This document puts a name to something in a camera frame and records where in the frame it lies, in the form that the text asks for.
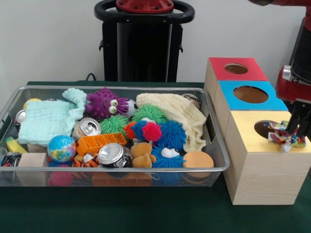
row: light blue washcloth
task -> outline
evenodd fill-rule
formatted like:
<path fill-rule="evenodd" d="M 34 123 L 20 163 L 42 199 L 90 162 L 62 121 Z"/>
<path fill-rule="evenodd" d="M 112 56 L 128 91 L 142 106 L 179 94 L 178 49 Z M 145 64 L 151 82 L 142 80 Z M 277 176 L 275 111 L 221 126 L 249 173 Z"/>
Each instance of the light blue washcloth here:
<path fill-rule="evenodd" d="M 21 123 L 18 141 L 47 147 L 58 135 L 70 136 L 76 121 L 83 117 L 86 93 L 69 88 L 63 93 L 65 101 L 31 101 L 27 104 L 26 120 Z"/>

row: green spiky ball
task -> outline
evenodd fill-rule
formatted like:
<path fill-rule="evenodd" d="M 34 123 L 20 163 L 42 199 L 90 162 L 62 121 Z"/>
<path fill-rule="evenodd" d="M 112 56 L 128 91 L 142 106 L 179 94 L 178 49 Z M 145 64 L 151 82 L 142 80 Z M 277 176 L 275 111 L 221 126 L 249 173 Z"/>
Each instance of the green spiky ball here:
<path fill-rule="evenodd" d="M 154 120 L 157 124 L 167 121 L 165 114 L 158 107 L 150 104 L 139 107 L 133 114 L 132 121 L 139 121 L 144 117 Z"/>
<path fill-rule="evenodd" d="M 106 133 L 122 133 L 125 134 L 123 127 L 128 123 L 127 117 L 123 115 L 111 116 L 100 122 L 102 134 Z"/>

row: wire mesh basket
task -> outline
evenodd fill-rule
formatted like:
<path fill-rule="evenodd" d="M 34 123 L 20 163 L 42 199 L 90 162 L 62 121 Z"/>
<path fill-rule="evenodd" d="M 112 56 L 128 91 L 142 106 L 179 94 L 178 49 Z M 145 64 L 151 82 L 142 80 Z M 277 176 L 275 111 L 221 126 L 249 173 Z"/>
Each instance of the wire mesh basket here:
<path fill-rule="evenodd" d="M 5 139 L 18 138 L 15 115 L 31 98 L 63 99 L 69 86 L 25 86 L 17 89 L 0 112 L 0 146 Z M 100 87 L 75 87 L 86 93 Z M 120 97 L 136 99 L 141 93 L 194 94 L 201 102 L 200 111 L 207 117 L 202 151 L 214 160 L 214 168 L 87 168 L 87 167 L 0 167 L 0 186 L 207 186 L 211 187 L 230 161 L 209 95 L 201 88 L 108 87 Z"/>

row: white wall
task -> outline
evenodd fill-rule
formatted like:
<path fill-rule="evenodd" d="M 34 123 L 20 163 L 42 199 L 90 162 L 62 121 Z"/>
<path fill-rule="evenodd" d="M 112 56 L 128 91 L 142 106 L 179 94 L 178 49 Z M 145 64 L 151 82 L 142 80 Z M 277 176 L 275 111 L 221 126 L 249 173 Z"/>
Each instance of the white wall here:
<path fill-rule="evenodd" d="M 304 15 L 302 7 L 259 7 L 247 0 L 185 0 L 196 10 L 185 24 L 178 81 L 202 82 L 209 56 L 255 57 L 272 81 L 286 63 Z M 103 79 L 98 51 L 99 0 L 0 0 L 0 108 L 29 80 Z"/>

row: pink toy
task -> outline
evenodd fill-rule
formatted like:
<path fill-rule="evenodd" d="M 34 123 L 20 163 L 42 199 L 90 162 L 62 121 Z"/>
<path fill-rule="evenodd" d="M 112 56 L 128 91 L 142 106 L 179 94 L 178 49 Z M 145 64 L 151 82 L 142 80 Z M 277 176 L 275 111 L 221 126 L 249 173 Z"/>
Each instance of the pink toy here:
<path fill-rule="evenodd" d="M 86 112 L 92 114 L 95 119 L 105 119 L 117 114 L 125 115 L 129 110 L 129 99 L 118 97 L 106 87 L 101 91 L 88 94 L 86 99 L 91 101 L 86 106 Z"/>
<path fill-rule="evenodd" d="M 53 172 L 48 180 L 49 186 L 70 186 L 73 181 L 73 175 L 70 172 Z"/>
<path fill-rule="evenodd" d="M 156 142 L 162 136 L 161 127 L 154 122 L 148 122 L 142 127 L 142 133 L 147 141 Z"/>

